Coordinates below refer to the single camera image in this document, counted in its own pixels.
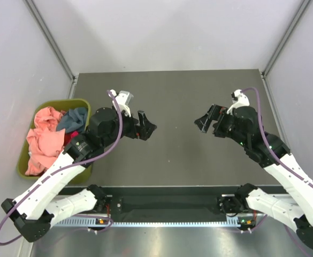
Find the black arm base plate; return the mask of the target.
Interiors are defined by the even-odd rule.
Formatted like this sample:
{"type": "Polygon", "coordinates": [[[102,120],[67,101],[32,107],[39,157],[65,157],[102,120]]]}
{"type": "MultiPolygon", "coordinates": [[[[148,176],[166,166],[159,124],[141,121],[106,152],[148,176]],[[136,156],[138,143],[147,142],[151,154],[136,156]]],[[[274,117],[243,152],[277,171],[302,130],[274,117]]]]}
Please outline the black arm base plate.
{"type": "Polygon", "coordinates": [[[166,210],[199,210],[213,214],[238,214],[251,211],[245,201],[234,196],[214,195],[114,195],[103,204],[109,214],[131,213],[141,210],[163,212],[166,210]]]}

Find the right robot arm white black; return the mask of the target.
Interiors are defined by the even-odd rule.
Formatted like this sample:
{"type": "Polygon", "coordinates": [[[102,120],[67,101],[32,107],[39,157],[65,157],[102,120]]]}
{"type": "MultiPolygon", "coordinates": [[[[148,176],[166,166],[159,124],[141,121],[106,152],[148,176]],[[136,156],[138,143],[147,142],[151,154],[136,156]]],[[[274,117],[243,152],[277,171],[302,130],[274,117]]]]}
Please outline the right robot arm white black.
{"type": "Polygon", "coordinates": [[[234,108],[213,104],[207,113],[195,120],[206,133],[230,138],[243,147],[246,155],[275,178],[295,201],[284,202],[252,184],[239,187],[235,206],[239,211],[258,210],[292,229],[313,250],[313,181],[300,168],[294,155],[276,135],[264,132],[257,111],[250,106],[234,108]]]}

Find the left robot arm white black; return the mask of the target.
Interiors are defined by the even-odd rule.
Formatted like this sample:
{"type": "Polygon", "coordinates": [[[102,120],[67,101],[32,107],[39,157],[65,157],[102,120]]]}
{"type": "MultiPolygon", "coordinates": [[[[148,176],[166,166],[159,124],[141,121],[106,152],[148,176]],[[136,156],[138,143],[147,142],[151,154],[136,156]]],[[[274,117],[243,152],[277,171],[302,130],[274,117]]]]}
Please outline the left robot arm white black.
{"type": "Polygon", "coordinates": [[[157,126],[144,111],[134,118],[126,111],[100,108],[89,119],[86,130],[74,137],[52,166],[22,195],[1,204],[20,235],[32,243],[42,238],[54,225],[84,211],[101,212],[107,196],[97,185],[62,200],[55,196],[93,162],[105,157],[122,137],[148,140],[157,126]]]}

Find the salmon pink t shirt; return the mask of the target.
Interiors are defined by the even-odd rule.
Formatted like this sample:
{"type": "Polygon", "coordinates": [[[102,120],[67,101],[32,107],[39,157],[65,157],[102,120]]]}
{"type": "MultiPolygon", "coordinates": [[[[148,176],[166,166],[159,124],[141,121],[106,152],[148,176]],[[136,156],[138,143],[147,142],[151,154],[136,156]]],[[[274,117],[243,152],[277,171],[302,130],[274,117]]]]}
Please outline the salmon pink t shirt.
{"type": "Polygon", "coordinates": [[[45,172],[64,149],[65,130],[56,130],[62,117],[63,113],[53,107],[45,107],[36,113],[35,127],[26,137],[29,154],[26,176],[39,176],[45,172]]]}

